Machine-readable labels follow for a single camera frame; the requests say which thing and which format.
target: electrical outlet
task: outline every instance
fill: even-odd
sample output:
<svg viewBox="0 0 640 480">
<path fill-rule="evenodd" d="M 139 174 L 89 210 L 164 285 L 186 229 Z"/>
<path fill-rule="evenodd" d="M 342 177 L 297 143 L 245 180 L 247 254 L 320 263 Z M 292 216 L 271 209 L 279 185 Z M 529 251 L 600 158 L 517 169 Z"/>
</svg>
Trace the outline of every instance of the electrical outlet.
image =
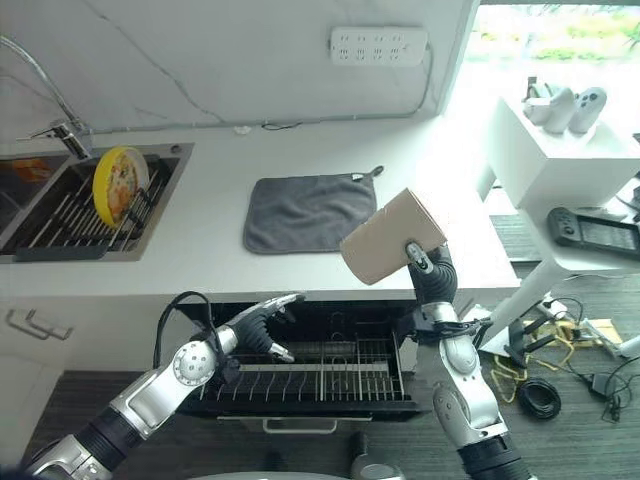
<svg viewBox="0 0 640 480">
<path fill-rule="evenodd" d="M 408 27 L 336 27 L 331 31 L 334 65 L 415 67 L 427 47 L 427 32 Z"/>
</svg>

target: stainless steel sink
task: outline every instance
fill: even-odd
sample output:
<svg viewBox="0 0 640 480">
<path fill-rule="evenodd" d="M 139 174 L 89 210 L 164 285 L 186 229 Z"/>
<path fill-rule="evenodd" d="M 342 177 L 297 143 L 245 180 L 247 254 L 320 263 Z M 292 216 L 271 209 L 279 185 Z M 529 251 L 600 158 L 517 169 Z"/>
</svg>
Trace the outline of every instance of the stainless steel sink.
<svg viewBox="0 0 640 480">
<path fill-rule="evenodd" d="M 58 167 L 46 184 L 37 193 L 31 192 L 26 205 L 16 204 L 17 213 L 4 216 L 9 221 L 0 232 L 0 262 L 140 259 L 191 156 L 193 144 L 136 148 L 147 161 L 151 181 L 137 193 L 118 229 L 105 225 L 93 206 L 93 173 L 107 151 L 96 149 L 89 160 L 68 157 L 62 165 L 54 162 Z M 51 162 L 52 158 L 60 161 L 60 156 L 43 160 Z M 17 159 L 0 158 L 0 165 L 14 160 Z M 9 199 L 7 203 L 16 203 L 4 192 L 0 197 Z"/>
</svg>

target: yellow plate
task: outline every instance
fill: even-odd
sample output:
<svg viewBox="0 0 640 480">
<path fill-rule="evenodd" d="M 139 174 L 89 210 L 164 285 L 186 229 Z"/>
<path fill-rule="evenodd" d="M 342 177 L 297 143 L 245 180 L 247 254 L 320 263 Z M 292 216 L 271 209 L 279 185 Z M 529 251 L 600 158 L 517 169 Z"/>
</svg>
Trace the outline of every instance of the yellow plate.
<svg viewBox="0 0 640 480">
<path fill-rule="evenodd" d="M 133 147 L 114 147 L 105 153 L 93 175 L 93 204 L 104 223 L 117 228 L 139 188 L 149 183 L 142 154 Z"/>
</svg>

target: dishwasher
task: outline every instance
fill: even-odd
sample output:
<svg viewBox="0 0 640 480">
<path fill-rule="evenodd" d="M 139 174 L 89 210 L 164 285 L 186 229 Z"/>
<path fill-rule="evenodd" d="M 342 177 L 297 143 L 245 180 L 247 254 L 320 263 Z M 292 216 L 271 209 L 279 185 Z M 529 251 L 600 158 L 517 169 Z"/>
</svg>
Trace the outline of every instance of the dishwasher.
<svg viewBox="0 0 640 480">
<path fill-rule="evenodd" d="M 212 305 L 216 325 L 251 304 Z M 291 364 L 238 349 L 235 378 L 194 392 L 179 412 L 244 420 L 266 433 L 333 433 L 339 421 L 406 421 L 426 410 L 405 390 L 395 320 L 415 301 L 304 302 L 288 307 L 295 321 L 271 320 L 274 341 Z M 179 305 L 192 321 L 202 306 Z"/>
</svg>

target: kitchen countertop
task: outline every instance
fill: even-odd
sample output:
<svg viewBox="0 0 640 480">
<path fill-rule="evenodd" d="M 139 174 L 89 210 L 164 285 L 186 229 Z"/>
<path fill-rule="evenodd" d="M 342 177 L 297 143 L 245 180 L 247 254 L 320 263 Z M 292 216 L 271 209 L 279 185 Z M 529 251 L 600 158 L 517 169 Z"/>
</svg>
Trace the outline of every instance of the kitchen countertop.
<svg viewBox="0 0 640 480">
<path fill-rule="evenodd" d="M 261 256 L 242 245 L 255 182 L 262 177 L 385 171 L 375 179 L 381 207 L 414 188 L 441 223 L 460 290 L 518 285 L 479 197 L 451 172 L 455 144 L 440 118 L 303 125 L 247 135 L 232 129 L 131 132 L 94 137 L 96 147 L 193 142 L 187 166 L 137 262 L 0 265 L 1 297 L 158 295 L 206 292 L 212 301 L 254 301 L 306 291 L 312 300 L 411 299 L 406 269 L 362 284 L 339 253 Z M 2 145 L 4 156 L 59 151 L 54 140 Z"/>
</svg>

